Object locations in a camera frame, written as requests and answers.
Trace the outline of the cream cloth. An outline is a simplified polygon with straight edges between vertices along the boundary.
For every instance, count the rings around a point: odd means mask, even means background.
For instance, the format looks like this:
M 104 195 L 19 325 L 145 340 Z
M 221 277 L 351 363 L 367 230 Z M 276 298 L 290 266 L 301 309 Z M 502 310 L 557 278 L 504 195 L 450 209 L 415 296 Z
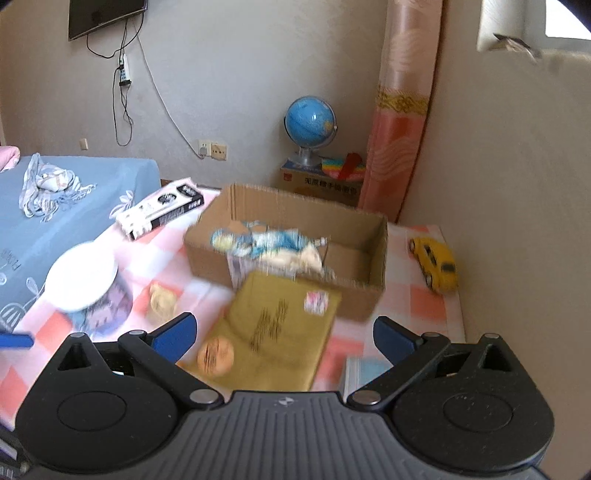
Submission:
M 176 311 L 177 294 L 157 283 L 151 284 L 148 292 L 149 302 L 146 317 L 153 323 L 171 320 Z

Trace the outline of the blue patterned sachet with tassel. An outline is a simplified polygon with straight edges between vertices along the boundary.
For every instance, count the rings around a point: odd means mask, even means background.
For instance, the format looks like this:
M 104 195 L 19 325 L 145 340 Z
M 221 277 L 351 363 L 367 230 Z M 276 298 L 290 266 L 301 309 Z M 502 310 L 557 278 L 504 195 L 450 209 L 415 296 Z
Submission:
M 291 279 L 332 275 L 321 253 L 329 243 L 325 237 L 314 239 L 298 229 L 273 229 L 260 222 L 242 226 L 245 233 L 221 228 L 211 234 L 211 247 L 225 255 L 233 278 L 243 279 L 254 270 Z

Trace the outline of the folded blue face mask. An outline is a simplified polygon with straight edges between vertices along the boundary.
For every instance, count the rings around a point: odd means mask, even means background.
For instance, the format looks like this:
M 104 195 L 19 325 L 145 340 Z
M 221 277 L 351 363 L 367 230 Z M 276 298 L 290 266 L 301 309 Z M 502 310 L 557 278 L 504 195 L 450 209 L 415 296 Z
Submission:
M 349 356 L 342 368 L 341 381 L 339 381 L 342 399 L 348 399 L 353 392 L 384 374 L 391 367 L 392 364 L 382 358 Z

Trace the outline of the yellow toy car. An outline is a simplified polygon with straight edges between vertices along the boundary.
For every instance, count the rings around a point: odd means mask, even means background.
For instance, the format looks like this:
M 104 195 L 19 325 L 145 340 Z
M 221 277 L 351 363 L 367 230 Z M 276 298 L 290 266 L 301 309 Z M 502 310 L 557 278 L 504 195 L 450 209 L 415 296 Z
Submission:
M 430 237 L 414 237 L 408 241 L 410 253 L 419 263 L 427 287 L 438 294 L 454 293 L 459 287 L 459 274 L 452 250 Z

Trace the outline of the blue floral bedsheet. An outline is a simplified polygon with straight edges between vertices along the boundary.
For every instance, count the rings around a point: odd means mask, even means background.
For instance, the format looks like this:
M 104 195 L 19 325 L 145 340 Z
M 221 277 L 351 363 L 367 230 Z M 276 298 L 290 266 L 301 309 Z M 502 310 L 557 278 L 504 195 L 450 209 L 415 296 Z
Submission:
M 138 158 L 43 156 L 47 165 L 71 170 L 93 190 L 58 206 L 52 218 L 28 218 L 19 207 L 25 173 L 22 158 L 1 174 L 1 329 L 12 331 L 44 290 L 47 273 L 69 248 L 95 239 L 118 213 L 160 188 L 155 161 Z

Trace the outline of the clear jar white lid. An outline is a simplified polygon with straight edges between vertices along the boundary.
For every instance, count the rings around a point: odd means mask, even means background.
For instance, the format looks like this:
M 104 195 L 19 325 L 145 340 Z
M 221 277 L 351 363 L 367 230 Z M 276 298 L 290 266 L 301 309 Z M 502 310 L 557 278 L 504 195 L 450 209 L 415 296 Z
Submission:
M 130 287 L 108 248 L 95 241 L 78 244 L 51 266 L 44 295 L 74 330 L 91 337 L 115 332 L 133 306 Z

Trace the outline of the brown cardboard box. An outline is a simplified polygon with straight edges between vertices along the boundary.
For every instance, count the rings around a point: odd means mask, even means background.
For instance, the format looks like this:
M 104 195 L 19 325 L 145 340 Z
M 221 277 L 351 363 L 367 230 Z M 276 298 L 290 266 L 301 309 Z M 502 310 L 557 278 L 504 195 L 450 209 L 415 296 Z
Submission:
M 228 257 L 214 250 L 211 236 L 218 229 L 245 233 L 245 224 L 256 221 L 276 230 L 297 229 L 311 239 L 327 239 L 321 253 L 332 275 L 298 273 L 297 277 L 341 292 L 339 317 L 370 319 L 385 290 L 388 221 L 384 216 L 273 188 L 232 184 L 184 234 L 192 275 L 230 288 Z

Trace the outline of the black white carton box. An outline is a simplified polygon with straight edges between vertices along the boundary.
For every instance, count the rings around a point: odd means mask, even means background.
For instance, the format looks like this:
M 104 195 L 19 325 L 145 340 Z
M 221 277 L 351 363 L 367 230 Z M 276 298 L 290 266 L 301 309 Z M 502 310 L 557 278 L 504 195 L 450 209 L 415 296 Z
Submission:
M 119 212 L 115 223 L 127 239 L 135 241 L 203 204 L 204 195 L 190 178 L 185 178 L 166 184 L 137 205 Z

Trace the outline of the white blue scarf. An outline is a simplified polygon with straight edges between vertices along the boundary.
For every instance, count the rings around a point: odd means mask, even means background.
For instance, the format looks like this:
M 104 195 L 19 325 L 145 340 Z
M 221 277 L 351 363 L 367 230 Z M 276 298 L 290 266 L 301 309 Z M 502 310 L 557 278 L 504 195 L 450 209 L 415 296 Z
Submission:
M 35 153 L 23 176 L 19 208 L 26 218 L 49 222 L 59 210 L 73 207 L 95 188 L 95 184 L 83 185 L 72 170 L 46 163 Z

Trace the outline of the rainbow coloured toy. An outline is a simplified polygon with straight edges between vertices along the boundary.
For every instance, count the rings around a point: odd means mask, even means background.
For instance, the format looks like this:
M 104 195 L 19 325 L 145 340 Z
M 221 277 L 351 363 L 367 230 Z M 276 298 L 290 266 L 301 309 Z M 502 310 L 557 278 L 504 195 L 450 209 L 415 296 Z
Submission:
M 322 172 L 332 179 L 346 182 L 362 182 L 365 178 L 366 166 L 359 153 L 352 152 L 344 159 L 322 159 Z

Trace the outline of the cardboard box under globe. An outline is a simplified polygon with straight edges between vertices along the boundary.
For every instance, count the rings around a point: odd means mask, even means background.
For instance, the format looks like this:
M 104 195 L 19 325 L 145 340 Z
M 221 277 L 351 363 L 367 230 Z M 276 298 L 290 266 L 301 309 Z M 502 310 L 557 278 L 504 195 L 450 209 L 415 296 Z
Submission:
M 360 182 L 337 180 L 322 172 L 321 167 L 302 167 L 290 160 L 281 165 L 276 186 L 290 193 L 351 207 L 358 206 L 362 191 Z

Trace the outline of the blue desk globe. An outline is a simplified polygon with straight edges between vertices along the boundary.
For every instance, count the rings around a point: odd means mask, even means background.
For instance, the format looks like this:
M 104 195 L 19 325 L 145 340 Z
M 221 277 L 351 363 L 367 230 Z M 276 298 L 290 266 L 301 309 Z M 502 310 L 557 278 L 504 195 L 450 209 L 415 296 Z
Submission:
M 318 150 L 329 146 L 338 131 L 334 109 L 317 96 L 294 100 L 283 117 L 283 127 L 297 147 L 288 159 L 304 168 L 315 168 L 322 163 Z

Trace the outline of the white power strip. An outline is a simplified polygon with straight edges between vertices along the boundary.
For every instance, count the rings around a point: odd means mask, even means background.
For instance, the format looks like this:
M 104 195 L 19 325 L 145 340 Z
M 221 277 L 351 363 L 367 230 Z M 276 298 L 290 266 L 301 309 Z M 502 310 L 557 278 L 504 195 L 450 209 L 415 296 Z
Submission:
M 131 77 L 127 56 L 124 52 L 121 52 L 118 57 L 118 74 L 119 86 L 129 87 L 131 85 Z

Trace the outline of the white wall socket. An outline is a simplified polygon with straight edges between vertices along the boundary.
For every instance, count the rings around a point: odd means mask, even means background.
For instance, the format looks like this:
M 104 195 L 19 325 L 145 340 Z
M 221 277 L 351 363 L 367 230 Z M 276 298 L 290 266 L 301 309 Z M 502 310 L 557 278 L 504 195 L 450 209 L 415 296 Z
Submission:
M 197 154 L 201 158 L 225 161 L 228 159 L 228 146 L 222 143 L 200 140 L 197 144 Z

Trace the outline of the black wall television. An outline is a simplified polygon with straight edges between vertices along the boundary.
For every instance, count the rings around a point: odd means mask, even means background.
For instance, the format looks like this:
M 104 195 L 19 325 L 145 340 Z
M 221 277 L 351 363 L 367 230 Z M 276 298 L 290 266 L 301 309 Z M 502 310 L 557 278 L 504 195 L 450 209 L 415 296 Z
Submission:
M 68 40 L 75 40 L 119 20 L 143 14 L 147 5 L 147 0 L 70 0 Z

